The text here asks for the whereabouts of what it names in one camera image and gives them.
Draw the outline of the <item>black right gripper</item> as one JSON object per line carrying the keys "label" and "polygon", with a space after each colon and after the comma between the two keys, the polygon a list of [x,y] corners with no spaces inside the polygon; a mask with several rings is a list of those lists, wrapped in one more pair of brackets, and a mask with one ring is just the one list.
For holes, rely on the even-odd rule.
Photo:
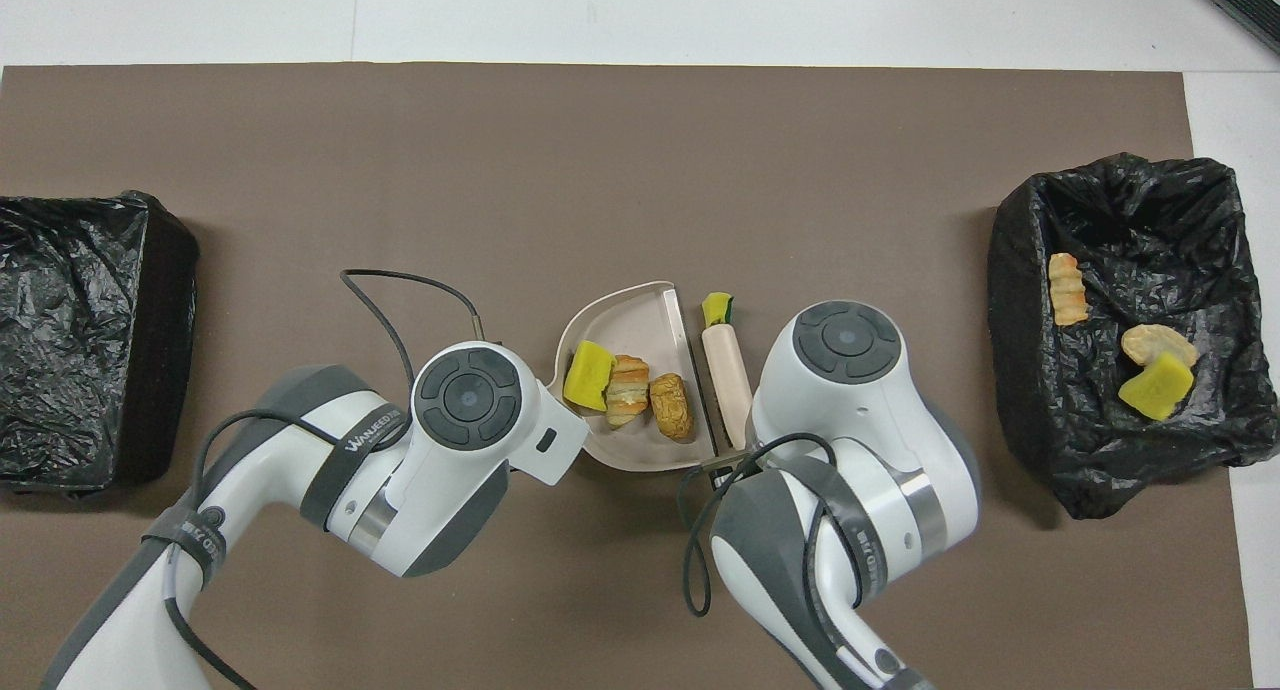
{"label": "black right gripper", "polygon": [[753,472],[758,471],[758,463],[753,460],[750,451],[717,456],[690,469],[694,477],[708,476],[714,489],[719,489],[727,483],[736,483],[739,479],[749,477]]}

